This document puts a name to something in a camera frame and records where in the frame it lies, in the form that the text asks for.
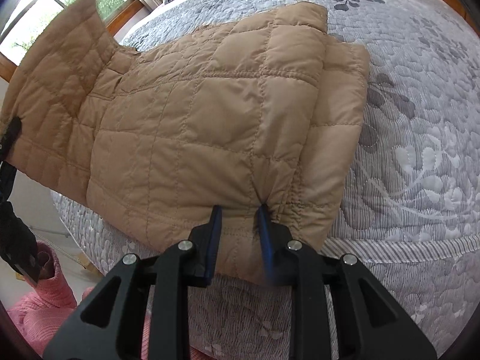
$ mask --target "pink shirt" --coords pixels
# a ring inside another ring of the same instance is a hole
[[[45,267],[54,269],[54,276],[50,279],[40,280],[35,292],[31,292],[20,299],[10,310],[8,315],[27,340],[31,347],[42,356],[45,347],[57,332],[60,325],[77,307],[74,293],[63,276],[60,262],[55,252],[47,245],[38,242],[38,251],[48,255]],[[92,290],[88,288],[82,298]],[[147,320],[143,328],[142,358],[147,358],[148,336],[150,321]],[[190,348],[191,360],[213,360],[211,357]]]

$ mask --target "striped fabric border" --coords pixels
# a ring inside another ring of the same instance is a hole
[[[480,234],[426,242],[327,238],[320,254],[338,258],[352,253],[365,263],[421,263],[458,257],[479,249]]]

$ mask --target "bed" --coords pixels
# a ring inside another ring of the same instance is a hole
[[[298,1],[371,56],[364,126],[321,254],[356,254],[441,355],[480,301],[480,40],[441,0],[174,0],[134,26],[138,50]],[[60,217],[106,273],[155,251],[52,192]],[[287,359],[290,293],[217,276],[191,289],[190,343],[216,359]],[[333,309],[329,301],[330,319]],[[338,357],[335,326],[331,326]]]

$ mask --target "brown quilted jacket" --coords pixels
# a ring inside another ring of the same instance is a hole
[[[362,128],[369,55],[326,21],[299,3],[137,52],[78,0],[10,82],[8,162],[159,251],[220,204],[217,269],[259,282],[257,208],[320,249]]]

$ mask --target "floor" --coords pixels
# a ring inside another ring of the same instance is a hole
[[[66,253],[76,257],[80,253],[80,249],[75,241],[69,236],[45,233],[41,234],[50,242],[62,248]],[[87,271],[83,266],[68,258],[60,251],[56,250],[60,260],[63,274],[70,285],[77,302],[82,299],[82,293],[88,288],[94,286],[100,279],[95,274]],[[15,272],[10,266],[0,259],[0,300],[6,309],[9,309],[23,295],[33,291],[33,289],[22,280],[15,277]]]

